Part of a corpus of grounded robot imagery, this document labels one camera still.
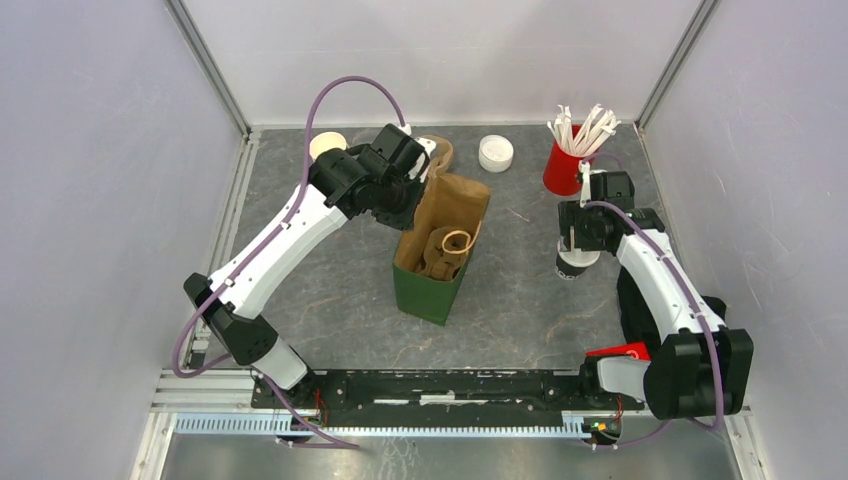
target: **white wall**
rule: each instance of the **white wall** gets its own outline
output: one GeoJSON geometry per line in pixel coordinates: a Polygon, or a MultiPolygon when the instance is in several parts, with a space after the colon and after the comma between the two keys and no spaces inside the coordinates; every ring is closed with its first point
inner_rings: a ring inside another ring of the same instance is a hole
{"type": "Polygon", "coordinates": [[[730,304],[778,479],[842,478],[848,4],[722,2],[648,126],[686,268],[730,304]]]}
{"type": "MultiPolygon", "coordinates": [[[[187,0],[254,125],[303,125],[329,81],[371,76],[413,122],[550,119],[601,102],[634,119],[697,0],[187,0]]],[[[370,87],[322,104],[323,124],[380,123],[370,87]]]]}
{"type": "Polygon", "coordinates": [[[240,138],[160,0],[0,32],[0,478],[127,478],[240,138]]]}

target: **beige object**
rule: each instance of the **beige object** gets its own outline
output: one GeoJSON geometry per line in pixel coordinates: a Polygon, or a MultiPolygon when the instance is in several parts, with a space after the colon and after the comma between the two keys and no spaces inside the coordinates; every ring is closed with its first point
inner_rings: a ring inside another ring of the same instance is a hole
{"type": "Polygon", "coordinates": [[[312,157],[312,161],[314,162],[318,155],[326,152],[327,150],[333,148],[341,148],[342,150],[347,148],[347,140],[344,138],[339,132],[324,132],[320,135],[316,135],[311,142],[309,142],[309,156],[312,157]]]}
{"type": "Polygon", "coordinates": [[[450,233],[445,235],[445,238],[442,239],[442,250],[444,250],[445,253],[450,253],[452,255],[462,255],[463,253],[467,253],[469,250],[471,250],[471,247],[474,246],[474,242],[477,241],[477,235],[480,234],[480,227],[482,227],[482,226],[483,226],[483,221],[481,220],[480,223],[477,224],[477,231],[474,232],[473,238],[471,237],[471,234],[466,232],[465,230],[453,230],[453,231],[451,231],[450,233]],[[451,250],[447,247],[447,245],[445,245],[447,240],[449,238],[453,237],[454,235],[465,236],[465,248],[462,248],[460,250],[451,250]]]}
{"type": "MultiPolygon", "coordinates": [[[[440,281],[451,281],[459,273],[459,269],[462,268],[468,255],[453,255],[444,251],[444,247],[439,249],[439,245],[444,246],[450,231],[462,232],[456,227],[442,227],[430,233],[427,244],[424,246],[421,265],[416,269],[416,273],[440,281]]],[[[461,247],[455,242],[451,243],[454,243],[456,248],[461,247]]]]}

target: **white plastic cup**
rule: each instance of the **white plastic cup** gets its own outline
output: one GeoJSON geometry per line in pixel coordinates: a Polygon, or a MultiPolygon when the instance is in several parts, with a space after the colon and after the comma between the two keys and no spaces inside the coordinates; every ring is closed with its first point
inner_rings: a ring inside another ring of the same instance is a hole
{"type": "Polygon", "coordinates": [[[347,148],[347,140],[339,132],[324,132],[316,135],[309,142],[309,156],[312,157],[312,161],[314,162],[318,158],[318,155],[333,148],[345,150],[347,148]]]}

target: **white container lid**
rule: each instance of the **white container lid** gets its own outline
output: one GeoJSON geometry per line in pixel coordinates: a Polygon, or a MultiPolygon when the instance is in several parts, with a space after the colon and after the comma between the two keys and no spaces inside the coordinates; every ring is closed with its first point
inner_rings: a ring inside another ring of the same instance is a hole
{"type": "Polygon", "coordinates": [[[490,172],[503,172],[512,165],[514,153],[509,140],[500,135],[487,135],[480,140],[480,166],[490,172]]]}

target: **small white cup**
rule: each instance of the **small white cup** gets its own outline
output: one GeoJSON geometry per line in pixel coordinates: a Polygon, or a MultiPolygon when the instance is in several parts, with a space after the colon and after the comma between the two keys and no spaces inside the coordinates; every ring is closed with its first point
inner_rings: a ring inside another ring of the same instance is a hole
{"type": "Polygon", "coordinates": [[[515,149],[509,140],[500,135],[487,135],[480,140],[478,159],[484,169],[499,173],[512,165],[512,155],[515,149]]]}
{"type": "Polygon", "coordinates": [[[318,155],[330,150],[331,148],[341,148],[342,150],[347,148],[347,140],[345,140],[344,135],[338,132],[324,132],[320,135],[316,135],[315,138],[309,142],[309,156],[312,157],[312,161],[314,162],[318,155]]]}

